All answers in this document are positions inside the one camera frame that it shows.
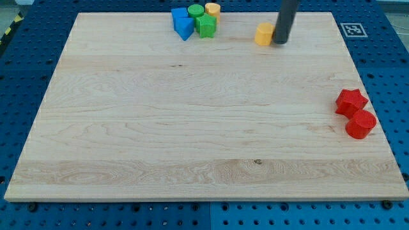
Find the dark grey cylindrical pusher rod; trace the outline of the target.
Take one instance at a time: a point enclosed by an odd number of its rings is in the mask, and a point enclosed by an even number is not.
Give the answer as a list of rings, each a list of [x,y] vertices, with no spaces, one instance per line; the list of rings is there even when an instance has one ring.
[[[281,8],[275,24],[273,42],[285,44],[291,33],[291,28],[301,0],[282,0]]]

